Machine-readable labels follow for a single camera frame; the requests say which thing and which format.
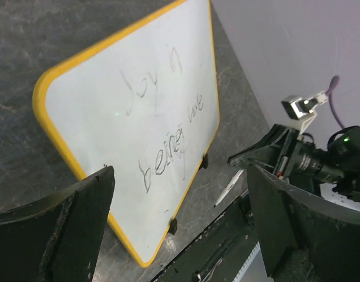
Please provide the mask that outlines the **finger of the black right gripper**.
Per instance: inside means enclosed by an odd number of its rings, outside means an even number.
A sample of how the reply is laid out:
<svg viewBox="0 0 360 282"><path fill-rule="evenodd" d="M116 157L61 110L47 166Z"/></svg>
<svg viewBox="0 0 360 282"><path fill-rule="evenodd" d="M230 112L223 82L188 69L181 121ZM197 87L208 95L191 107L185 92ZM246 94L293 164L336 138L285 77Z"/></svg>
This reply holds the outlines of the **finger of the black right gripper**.
<svg viewBox="0 0 360 282"><path fill-rule="evenodd" d="M272 127L270 131L256 144L237 153L235 157L241 159L270 159L275 158L274 148L275 129Z"/></svg>
<svg viewBox="0 0 360 282"><path fill-rule="evenodd" d="M276 172L280 162L282 141L255 145L230 156L227 163L238 169L248 169L249 165L257 165L270 173Z"/></svg>

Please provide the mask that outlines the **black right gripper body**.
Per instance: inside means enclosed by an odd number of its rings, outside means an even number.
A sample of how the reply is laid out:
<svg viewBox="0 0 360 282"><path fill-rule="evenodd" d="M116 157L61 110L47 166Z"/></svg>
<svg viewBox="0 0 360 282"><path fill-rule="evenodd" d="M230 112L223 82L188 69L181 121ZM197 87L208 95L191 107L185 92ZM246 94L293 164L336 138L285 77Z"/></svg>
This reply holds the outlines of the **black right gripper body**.
<svg viewBox="0 0 360 282"><path fill-rule="evenodd" d="M291 127L275 124L274 148L275 158L272 174L278 178L283 177L289 155L292 153L297 142L299 131Z"/></svg>

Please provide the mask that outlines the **yellow framed whiteboard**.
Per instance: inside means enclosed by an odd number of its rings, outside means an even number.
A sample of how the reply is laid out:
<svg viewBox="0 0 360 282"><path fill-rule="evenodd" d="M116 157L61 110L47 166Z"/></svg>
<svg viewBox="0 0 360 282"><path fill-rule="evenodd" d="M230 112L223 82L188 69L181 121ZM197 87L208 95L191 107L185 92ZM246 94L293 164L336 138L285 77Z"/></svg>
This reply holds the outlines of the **yellow framed whiteboard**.
<svg viewBox="0 0 360 282"><path fill-rule="evenodd" d="M33 111L78 179L115 171L108 222L152 264L214 139L209 1L174 1L48 69Z"/></svg>

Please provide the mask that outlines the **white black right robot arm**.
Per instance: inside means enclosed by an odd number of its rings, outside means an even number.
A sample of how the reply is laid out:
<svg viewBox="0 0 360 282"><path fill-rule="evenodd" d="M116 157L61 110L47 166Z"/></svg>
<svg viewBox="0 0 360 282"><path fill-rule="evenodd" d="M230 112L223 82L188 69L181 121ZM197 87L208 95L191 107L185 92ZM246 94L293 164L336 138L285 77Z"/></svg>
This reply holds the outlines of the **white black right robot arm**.
<svg viewBox="0 0 360 282"><path fill-rule="evenodd" d="M320 185L333 184L332 191L360 203L360 127L334 133L327 149L307 142L296 129L275 124L256 144L228 158L239 169L262 167L279 179L319 196Z"/></svg>

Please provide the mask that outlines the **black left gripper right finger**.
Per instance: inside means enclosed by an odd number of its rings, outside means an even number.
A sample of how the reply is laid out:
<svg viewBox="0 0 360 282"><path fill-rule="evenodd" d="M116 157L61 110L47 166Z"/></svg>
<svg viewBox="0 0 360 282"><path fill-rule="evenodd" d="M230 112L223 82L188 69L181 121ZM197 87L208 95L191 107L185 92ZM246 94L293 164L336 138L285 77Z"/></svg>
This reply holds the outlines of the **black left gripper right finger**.
<svg viewBox="0 0 360 282"><path fill-rule="evenodd" d="M248 194L261 254L274 281L360 281L360 211L251 165Z"/></svg>

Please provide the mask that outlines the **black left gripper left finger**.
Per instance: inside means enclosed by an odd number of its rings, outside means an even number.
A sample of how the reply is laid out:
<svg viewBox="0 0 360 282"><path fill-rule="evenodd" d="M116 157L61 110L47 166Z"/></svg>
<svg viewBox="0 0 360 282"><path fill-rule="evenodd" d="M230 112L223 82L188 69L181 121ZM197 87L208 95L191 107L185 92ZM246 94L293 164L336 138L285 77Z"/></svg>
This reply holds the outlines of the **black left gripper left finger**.
<svg viewBox="0 0 360 282"><path fill-rule="evenodd" d="M0 213L0 281L92 281L114 189L105 166Z"/></svg>

